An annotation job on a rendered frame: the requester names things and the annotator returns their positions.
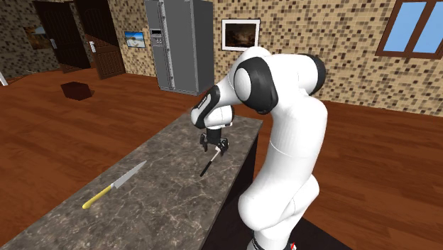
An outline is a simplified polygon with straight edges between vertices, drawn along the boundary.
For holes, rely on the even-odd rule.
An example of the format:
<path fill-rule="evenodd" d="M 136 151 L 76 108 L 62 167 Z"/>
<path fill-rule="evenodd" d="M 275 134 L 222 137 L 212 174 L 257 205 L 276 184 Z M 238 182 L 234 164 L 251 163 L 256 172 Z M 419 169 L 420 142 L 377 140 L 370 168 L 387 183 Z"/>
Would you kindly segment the dark open door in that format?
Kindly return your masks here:
<path fill-rule="evenodd" d="M 33 1 L 46 36 L 63 73 L 90 68 L 72 10 L 68 3 Z"/>

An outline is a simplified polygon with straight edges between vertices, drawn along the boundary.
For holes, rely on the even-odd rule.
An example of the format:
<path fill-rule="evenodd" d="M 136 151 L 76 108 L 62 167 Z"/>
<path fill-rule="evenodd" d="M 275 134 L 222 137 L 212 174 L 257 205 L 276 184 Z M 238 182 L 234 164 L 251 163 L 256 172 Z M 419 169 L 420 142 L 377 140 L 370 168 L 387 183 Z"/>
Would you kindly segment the black-handled knife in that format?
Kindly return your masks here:
<path fill-rule="evenodd" d="M 207 172 L 207 170 L 208 170 L 208 168 L 210 167 L 210 165 L 213 163 L 213 161 L 214 161 L 214 159 L 221 153 L 221 149 L 218 147 L 218 146 L 216 146 L 215 147 L 215 149 L 216 149 L 216 153 L 212 156 L 212 158 L 208 161 L 208 163 L 206 164 L 206 166 L 204 167 L 204 169 L 202 170 L 202 172 L 200 173 L 200 177 L 202 177 L 206 172 Z"/>

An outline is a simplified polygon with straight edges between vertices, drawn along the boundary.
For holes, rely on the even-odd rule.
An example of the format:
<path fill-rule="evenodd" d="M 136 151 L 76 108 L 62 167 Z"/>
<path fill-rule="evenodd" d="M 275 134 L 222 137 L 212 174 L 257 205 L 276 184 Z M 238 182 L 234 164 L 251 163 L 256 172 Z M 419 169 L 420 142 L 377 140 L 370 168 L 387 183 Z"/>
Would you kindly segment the dark brown box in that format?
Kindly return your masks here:
<path fill-rule="evenodd" d="M 94 91 L 89 88 L 88 84 L 81 82 L 68 82 L 60 85 L 64 95 L 67 98 L 81 101 L 93 96 Z"/>

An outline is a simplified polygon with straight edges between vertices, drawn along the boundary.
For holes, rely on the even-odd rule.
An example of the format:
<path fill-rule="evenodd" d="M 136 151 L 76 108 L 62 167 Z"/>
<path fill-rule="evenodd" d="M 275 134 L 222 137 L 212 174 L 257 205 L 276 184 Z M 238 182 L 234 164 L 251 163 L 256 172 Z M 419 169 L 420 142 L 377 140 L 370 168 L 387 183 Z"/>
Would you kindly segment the small blue wall picture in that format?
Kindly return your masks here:
<path fill-rule="evenodd" d="M 125 31 L 125 41 L 129 48 L 145 48 L 146 44 L 142 32 Z"/>

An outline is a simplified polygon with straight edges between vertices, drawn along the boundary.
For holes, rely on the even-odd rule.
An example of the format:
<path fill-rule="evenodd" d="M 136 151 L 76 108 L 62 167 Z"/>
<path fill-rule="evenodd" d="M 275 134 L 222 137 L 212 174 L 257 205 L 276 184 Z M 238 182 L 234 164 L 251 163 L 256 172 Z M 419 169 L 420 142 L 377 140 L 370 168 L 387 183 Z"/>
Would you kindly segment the white-framed dark wall picture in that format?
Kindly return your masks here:
<path fill-rule="evenodd" d="M 260 24 L 260 19 L 223 19 L 221 49 L 245 51 L 258 46 Z"/>

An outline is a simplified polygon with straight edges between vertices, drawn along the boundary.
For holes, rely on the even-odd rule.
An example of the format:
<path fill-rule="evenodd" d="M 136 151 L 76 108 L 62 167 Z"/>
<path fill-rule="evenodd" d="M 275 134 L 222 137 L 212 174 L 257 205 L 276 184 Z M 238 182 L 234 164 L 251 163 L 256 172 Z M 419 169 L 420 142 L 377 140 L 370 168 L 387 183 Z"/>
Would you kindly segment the yellow-handled knife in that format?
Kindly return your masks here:
<path fill-rule="evenodd" d="M 129 178 L 131 178 L 138 170 L 140 170 L 144 165 L 146 164 L 146 161 L 140 162 L 138 165 L 134 166 L 132 169 L 130 169 L 127 173 L 123 174 L 120 178 L 115 180 L 112 184 L 101 190 L 98 194 L 96 194 L 94 197 L 90 198 L 88 201 L 86 201 L 82 205 L 82 209 L 88 209 L 91 207 L 91 205 L 98 200 L 100 197 L 108 193 L 112 188 L 120 188 Z"/>

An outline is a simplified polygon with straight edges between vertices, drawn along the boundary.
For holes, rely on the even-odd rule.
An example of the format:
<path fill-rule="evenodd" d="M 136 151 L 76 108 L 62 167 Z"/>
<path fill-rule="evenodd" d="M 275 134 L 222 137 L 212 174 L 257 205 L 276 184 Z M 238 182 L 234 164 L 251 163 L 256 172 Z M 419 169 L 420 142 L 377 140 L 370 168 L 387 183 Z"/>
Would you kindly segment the brown-framed window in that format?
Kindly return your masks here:
<path fill-rule="evenodd" d="M 443 0 L 396 0 L 377 56 L 443 58 Z"/>

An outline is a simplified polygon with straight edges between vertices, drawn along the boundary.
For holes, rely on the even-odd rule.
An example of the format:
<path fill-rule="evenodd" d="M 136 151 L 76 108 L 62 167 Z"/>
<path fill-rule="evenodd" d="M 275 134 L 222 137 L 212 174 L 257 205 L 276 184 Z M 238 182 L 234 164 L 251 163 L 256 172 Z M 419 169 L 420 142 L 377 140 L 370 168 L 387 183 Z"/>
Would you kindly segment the grey refrigerator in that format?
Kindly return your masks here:
<path fill-rule="evenodd" d="M 145 0 L 161 90 L 198 96 L 214 84 L 213 3 Z"/>

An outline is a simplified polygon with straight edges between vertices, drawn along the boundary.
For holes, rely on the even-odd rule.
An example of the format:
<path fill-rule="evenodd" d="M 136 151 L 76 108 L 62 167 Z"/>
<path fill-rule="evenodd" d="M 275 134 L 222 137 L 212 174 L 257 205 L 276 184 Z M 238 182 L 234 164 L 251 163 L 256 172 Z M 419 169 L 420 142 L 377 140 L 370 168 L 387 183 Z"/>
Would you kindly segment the orange landscape wall picture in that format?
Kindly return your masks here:
<path fill-rule="evenodd" d="M 42 26 L 29 26 L 23 28 L 31 47 L 34 50 L 51 48 L 45 30 Z"/>

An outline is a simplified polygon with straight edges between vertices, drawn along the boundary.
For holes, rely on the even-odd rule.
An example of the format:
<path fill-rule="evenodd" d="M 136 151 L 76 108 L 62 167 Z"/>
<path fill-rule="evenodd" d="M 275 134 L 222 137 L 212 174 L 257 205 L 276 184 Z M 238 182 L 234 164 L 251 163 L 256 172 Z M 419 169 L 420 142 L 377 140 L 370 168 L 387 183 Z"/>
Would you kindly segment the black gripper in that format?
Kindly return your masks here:
<path fill-rule="evenodd" d="M 229 149 L 229 142 L 227 138 L 221 138 L 222 130 L 221 129 L 209 129 L 207 128 L 206 134 L 201 134 L 199 143 L 203 146 L 204 151 L 207 152 L 207 144 L 209 143 L 218 143 L 217 148 L 220 151 L 221 155 Z"/>

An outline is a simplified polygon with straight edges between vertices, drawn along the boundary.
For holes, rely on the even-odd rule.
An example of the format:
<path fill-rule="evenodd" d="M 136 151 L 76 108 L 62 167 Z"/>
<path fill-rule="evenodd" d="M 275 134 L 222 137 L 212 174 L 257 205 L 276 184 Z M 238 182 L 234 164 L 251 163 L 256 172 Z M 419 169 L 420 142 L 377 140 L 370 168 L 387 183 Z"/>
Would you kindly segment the brown wooden door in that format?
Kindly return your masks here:
<path fill-rule="evenodd" d="M 99 79 L 126 72 L 108 0 L 74 0 Z"/>

